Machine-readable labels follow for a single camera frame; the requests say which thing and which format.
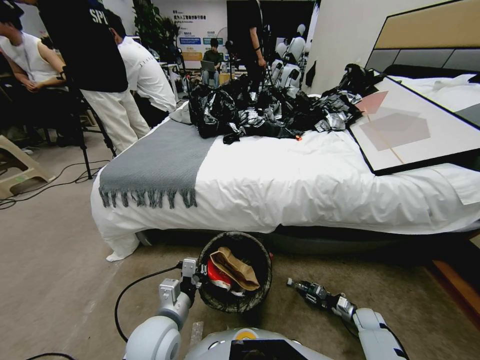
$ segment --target crumpled plastic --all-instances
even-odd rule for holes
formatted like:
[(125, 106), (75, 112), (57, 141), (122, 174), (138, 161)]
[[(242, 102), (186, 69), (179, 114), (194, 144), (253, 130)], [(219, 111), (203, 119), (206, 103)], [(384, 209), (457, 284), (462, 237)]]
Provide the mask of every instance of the crumpled plastic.
[(372, 82), (377, 80), (364, 69), (351, 68), (339, 86), (324, 92), (320, 98), (309, 97), (302, 90), (273, 86), (264, 87), (252, 98), (246, 76), (215, 90), (199, 85), (192, 91), (190, 117), (195, 117), (192, 123), (200, 136), (225, 135), (225, 144), (239, 141), (243, 136), (301, 140), (302, 134), (309, 130), (344, 131), (362, 116), (355, 106), (362, 97), (342, 86), (371, 90), (375, 88)]
[(201, 101), (203, 117), (196, 124), (204, 139), (231, 132), (229, 124), (239, 124), (239, 113), (232, 97), (221, 89), (212, 90)]
[(190, 112), (190, 121), (193, 125), (197, 125), (203, 118), (205, 102), (211, 91), (212, 88), (204, 84), (199, 84), (192, 89), (188, 110)]
[(345, 66), (345, 74), (338, 84), (338, 89), (365, 97), (378, 91), (374, 85), (381, 82), (385, 76), (385, 74), (375, 75), (373, 70), (366, 70), (357, 64), (350, 63)]

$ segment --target brown paper bag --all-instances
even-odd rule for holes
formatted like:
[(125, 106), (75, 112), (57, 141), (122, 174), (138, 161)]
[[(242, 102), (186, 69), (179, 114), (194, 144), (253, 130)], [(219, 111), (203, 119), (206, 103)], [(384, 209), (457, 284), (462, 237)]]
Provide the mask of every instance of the brown paper bag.
[(217, 268), (240, 285), (241, 288), (253, 291), (260, 287), (254, 269), (238, 260), (228, 247), (219, 247), (217, 251), (210, 254), (210, 259)]

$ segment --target woven trash bin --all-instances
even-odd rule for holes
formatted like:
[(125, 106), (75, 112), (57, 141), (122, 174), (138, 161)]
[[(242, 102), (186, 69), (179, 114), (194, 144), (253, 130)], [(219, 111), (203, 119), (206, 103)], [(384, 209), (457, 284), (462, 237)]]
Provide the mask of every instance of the woven trash bin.
[(272, 285), (272, 261), (270, 253), (253, 236), (238, 231), (222, 232), (215, 236), (201, 251), (199, 265), (207, 265), (210, 254), (220, 247), (227, 247), (233, 255), (250, 265), (260, 287), (246, 291), (244, 297), (238, 297), (225, 289), (205, 281), (199, 289), (200, 297), (209, 307), (226, 313), (244, 313), (259, 305), (269, 293)]

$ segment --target laptop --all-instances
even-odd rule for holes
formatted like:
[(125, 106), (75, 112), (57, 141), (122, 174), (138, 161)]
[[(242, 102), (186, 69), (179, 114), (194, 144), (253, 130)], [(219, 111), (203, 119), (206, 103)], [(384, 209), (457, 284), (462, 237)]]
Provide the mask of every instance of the laptop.
[(211, 61), (200, 61), (202, 70), (215, 71), (215, 64)]

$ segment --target plastic stool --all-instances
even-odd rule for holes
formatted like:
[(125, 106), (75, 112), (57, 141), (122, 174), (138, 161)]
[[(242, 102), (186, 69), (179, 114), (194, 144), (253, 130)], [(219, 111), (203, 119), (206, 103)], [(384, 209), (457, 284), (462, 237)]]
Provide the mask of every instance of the plastic stool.
[(22, 170), (21, 173), (0, 180), (0, 198), (2, 199), (13, 196), (10, 189), (28, 179), (41, 178), (47, 183), (55, 179), (55, 176), (44, 170), (38, 162), (34, 161), (3, 135), (0, 135), (0, 161), (6, 162), (0, 165), (0, 171), (8, 168), (19, 168)]

